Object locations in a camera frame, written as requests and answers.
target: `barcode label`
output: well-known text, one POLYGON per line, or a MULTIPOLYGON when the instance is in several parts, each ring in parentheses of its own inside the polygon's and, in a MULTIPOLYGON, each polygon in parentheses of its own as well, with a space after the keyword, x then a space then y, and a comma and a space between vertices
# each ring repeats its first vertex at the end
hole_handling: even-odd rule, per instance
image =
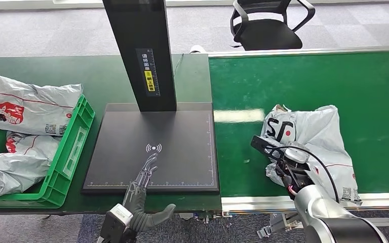
POLYGON ((343 187, 342 188, 342 199, 343 200, 351 200, 351 188, 349 187, 343 187))
POLYGON ((46 133, 56 134, 56 125, 47 124, 46 125, 46 133))
POLYGON ((360 199, 359 193, 357 192, 357 189, 353 189, 354 192, 354 201, 362 201, 360 199))
POLYGON ((59 134, 63 135, 66 131, 66 126, 65 125, 60 125, 59 126, 59 134))

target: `robotic arm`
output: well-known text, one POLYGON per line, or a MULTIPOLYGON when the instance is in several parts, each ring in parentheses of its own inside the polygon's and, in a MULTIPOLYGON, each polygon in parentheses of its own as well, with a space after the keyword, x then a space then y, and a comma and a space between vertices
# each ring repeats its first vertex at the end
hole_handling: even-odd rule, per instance
POLYGON ((147 159, 136 180, 130 183, 123 203, 106 213, 97 243, 134 243, 138 232, 146 231, 173 216, 176 207, 174 204, 169 204, 163 211, 155 214, 144 212, 146 189, 157 169, 157 166, 153 166, 157 155, 152 154, 147 159))
MULTIPOLYGON (((301 145, 276 147, 261 137, 254 136, 251 146, 265 156, 277 161, 276 173, 281 177, 302 222, 308 243, 386 243, 379 229, 368 220, 357 217, 339 204, 333 179, 335 200, 321 186, 307 158, 311 155, 301 145)), ((262 229, 269 235, 271 228, 262 229)))

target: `black scanning platform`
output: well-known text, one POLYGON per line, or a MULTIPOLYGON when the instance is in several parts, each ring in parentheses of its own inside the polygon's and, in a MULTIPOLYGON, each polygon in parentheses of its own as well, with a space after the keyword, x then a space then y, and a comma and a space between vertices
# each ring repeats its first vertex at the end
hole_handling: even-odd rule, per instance
POLYGON ((157 152, 149 192, 218 193, 211 103, 178 103, 177 111, 140 112, 108 104, 83 193, 124 193, 157 152))

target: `yellow warning sticker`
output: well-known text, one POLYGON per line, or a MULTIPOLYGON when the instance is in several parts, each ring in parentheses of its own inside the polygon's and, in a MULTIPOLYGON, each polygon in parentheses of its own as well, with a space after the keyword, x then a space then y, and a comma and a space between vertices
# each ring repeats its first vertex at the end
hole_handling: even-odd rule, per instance
POLYGON ((155 88, 154 88, 153 76, 151 74, 151 71, 144 71, 144 74, 145 74, 145 80, 147 81, 148 91, 154 92, 155 88))

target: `gray carpet floor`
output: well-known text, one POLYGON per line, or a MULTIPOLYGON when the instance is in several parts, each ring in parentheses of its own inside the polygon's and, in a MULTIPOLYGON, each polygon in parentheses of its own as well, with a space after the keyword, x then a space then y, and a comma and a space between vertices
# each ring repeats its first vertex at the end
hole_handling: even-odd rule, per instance
MULTIPOLYGON (((316 6, 316 15, 297 31, 303 48, 389 46, 389 4, 316 6)), ((173 53, 201 45, 207 51, 235 51, 229 29, 231 7, 169 8, 173 53)), ((289 25, 304 17, 290 7, 289 25)), ((103 9, 0 11, 0 56, 117 55, 118 48, 103 9)), ((375 212, 368 217, 384 217, 375 212)), ((0 242, 79 242, 97 238, 103 216, 0 216, 0 242)), ((178 217, 139 235, 139 242, 303 242, 301 230, 258 239, 255 231, 268 215, 242 215, 203 224, 178 217)), ((389 227, 384 228, 389 237, 389 227)))

